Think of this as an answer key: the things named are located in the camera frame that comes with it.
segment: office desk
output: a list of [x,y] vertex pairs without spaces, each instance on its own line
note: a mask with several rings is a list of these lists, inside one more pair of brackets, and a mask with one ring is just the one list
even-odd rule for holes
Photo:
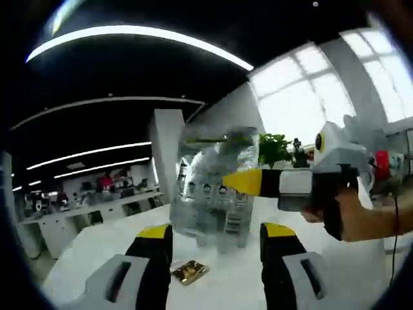
[[126,217],[126,213],[123,210],[124,205],[132,202],[144,202],[149,198],[155,198],[161,195],[161,192],[145,192],[131,197],[99,203],[91,207],[84,206],[69,211],[47,214],[38,219],[27,219],[19,222],[17,224],[17,230],[19,231],[19,236],[22,239],[22,244],[27,255],[35,258],[40,253],[36,253],[32,249],[38,247],[36,243],[41,242],[41,240],[33,236],[34,228],[29,227],[29,225],[38,225],[51,257],[57,259],[64,248],[78,234],[74,216],[99,211],[102,214],[103,221],[109,222],[110,220]]
[[[359,187],[363,205],[371,209],[366,191],[361,184]],[[188,287],[172,279],[166,308],[266,309],[259,226],[262,222],[275,222],[295,230],[307,251],[323,255],[342,298],[359,300],[368,309],[388,285],[383,240],[339,242],[321,224],[307,223],[298,212],[279,211],[276,203],[255,198],[247,246],[228,254],[218,254],[215,247],[198,248],[193,238],[175,232],[172,268],[197,260],[208,265],[210,271]],[[165,205],[83,229],[50,271],[43,284],[44,292],[56,305],[76,299],[85,290],[85,280],[113,255],[124,254],[140,230],[168,222],[169,205]]]

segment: cable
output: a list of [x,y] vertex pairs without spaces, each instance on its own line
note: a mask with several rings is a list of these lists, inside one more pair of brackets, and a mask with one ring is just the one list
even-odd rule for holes
[[396,208],[396,238],[394,239],[394,248],[393,248],[393,261],[392,261],[392,278],[390,279],[390,284],[393,282],[394,277],[394,259],[396,255],[396,246],[398,244],[398,234],[399,234],[399,207],[398,207],[398,198],[394,196],[394,206]]

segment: gold wrapper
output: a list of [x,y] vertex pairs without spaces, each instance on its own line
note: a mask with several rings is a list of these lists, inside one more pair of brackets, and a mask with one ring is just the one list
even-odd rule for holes
[[187,286],[193,281],[201,278],[209,271],[209,267],[195,260],[190,260],[186,264],[172,271],[172,275],[181,282],[182,285]]

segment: green plant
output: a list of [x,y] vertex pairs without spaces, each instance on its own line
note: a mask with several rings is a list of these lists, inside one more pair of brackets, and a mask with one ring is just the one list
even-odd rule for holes
[[268,164],[270,168],[276,161],[292,160],[292,156],[287,151],[287,147],[292,141],[285,140],[283,134],[260,134],[259,135],[259,158],[260,165]]

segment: window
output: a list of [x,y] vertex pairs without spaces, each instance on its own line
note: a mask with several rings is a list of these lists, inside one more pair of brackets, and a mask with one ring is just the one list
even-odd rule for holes
[[327,120],[344,127],[355,115],[350,99],[325,55],[314,44],[289,52],[251,76],[266,132],[314,144]]
[[413,83],[396,49],[380,30],[341,35],[360,58],[379,94],[389,123],[413,116]]

